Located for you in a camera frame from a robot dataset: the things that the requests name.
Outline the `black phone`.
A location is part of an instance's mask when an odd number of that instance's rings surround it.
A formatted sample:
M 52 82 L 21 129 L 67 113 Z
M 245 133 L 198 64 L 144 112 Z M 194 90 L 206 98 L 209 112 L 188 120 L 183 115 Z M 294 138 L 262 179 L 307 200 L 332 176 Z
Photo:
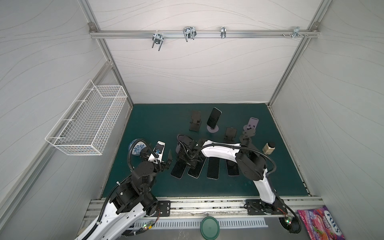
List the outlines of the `black phone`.
M 218 108 L 214 107 L 211 111 L 211 114 L 207 121 L 207 126 L 214 130 L 217 127 L 217 123 L 222 115 L 222 111 L 220 111 Z
M 197 161 L 196 167 L 194 169 L 188 170 L 188 175 L 192 178 L 198 179 L 205 165 L 205 162 L 206 162 L 206 159 Z

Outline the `green-edged phone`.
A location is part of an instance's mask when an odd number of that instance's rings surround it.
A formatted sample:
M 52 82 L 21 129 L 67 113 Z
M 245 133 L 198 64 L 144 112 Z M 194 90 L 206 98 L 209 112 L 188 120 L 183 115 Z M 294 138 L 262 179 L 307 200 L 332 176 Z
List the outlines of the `green-edged phone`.
M 219 158 L 209 158 L 207 178 L 217 180 L 220 173 L 220 159 Z

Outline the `cracked phone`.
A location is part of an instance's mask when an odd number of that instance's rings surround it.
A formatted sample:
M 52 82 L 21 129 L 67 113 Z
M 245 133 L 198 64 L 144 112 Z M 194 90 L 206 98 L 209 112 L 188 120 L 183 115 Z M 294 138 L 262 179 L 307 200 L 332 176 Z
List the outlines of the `cracked phone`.
M 226 160 L 226 166 L 227 166 L 228 176 L 237 177 L 240 175 L 240 171 L 237 163 Z

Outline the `grey round stand front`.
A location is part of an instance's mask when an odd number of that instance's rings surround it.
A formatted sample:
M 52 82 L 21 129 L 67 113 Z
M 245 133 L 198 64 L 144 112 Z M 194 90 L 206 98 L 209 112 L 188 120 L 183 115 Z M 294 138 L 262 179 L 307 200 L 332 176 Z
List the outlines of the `grey round stand front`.
M 259 119 L 251 117 L 248 121 L 248 124 L 244 125 L 243 129 L 244 131 L 255 130 L 258 123 L 259 123 Z

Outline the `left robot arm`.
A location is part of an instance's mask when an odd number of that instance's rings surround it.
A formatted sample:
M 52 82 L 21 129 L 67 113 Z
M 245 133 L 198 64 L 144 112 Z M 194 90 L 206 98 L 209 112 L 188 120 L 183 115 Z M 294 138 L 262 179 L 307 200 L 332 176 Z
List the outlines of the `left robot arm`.
M 106 197 L 99 215 L 77 237 L 78 240 L 116 240 L 129 235 L 128 228 L 156 213 L 158 200 L 151 190 L 158 173 L 169 169 L 172 157 L 163 161 L 165 143 L 151 147 L 144 139 L 129 146 L 127 163 L 131 174 L 117 182 Z

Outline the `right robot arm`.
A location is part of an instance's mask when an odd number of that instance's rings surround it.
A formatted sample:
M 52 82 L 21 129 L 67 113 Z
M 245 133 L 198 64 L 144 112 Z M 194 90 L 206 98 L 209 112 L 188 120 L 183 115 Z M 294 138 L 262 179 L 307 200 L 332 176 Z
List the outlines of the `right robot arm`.
M 189 164 L 205 157 L 237 164 L 239 171 L 254 183 L 259 192 L 260 200 L 256 210 L 265 215 L 288 215 L 288 207 L 270 184 L 269 176 L 277 170 L 277 165 L 268 155 L 247 145 L 217 143 L 206 139 L 194 141 L 186 135 L 178 135 L 177 141 L 179 160 Z

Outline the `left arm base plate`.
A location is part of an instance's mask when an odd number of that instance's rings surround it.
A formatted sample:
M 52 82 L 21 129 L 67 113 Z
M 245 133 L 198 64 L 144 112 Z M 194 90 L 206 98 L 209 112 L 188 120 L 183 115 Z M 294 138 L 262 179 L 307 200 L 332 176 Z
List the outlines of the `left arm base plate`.
M 169 217 L 171 214 L 171 201 L 159 201 L 155 211 L 150 217 Z

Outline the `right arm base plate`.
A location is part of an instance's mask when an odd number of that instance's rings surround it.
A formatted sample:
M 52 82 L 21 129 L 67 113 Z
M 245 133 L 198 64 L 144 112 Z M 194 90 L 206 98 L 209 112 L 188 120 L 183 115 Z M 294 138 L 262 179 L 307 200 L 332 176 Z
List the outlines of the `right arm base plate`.
M 247 214 L 254 215 L 287 215 L 288 210 L 284 203 L 280 200 L 275 199 L 273 204 L 268 204 L 260 199 L 249 199 L 246 200 L 244 208 L 247 210 Z

